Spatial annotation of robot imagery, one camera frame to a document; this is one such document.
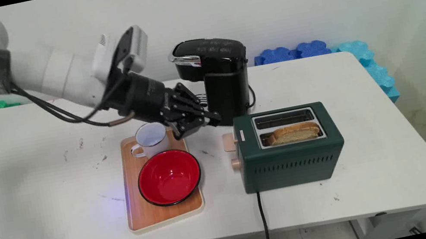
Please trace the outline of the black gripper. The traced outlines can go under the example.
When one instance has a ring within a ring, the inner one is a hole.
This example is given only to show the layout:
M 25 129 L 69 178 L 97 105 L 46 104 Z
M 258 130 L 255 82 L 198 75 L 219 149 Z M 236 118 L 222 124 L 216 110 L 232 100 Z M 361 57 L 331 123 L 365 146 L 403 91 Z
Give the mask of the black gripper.
M 107 107 L 121 116 L 111 126 L 132 119 L 158 122 L 171 128 L 176 140 L 184 139 L 205 126 L 218 126 L 221 116 L 209 112 L 201 100 L 182 83 L 171 89 L 165 84 L 133 72 L 108 76 L 105 97 Z

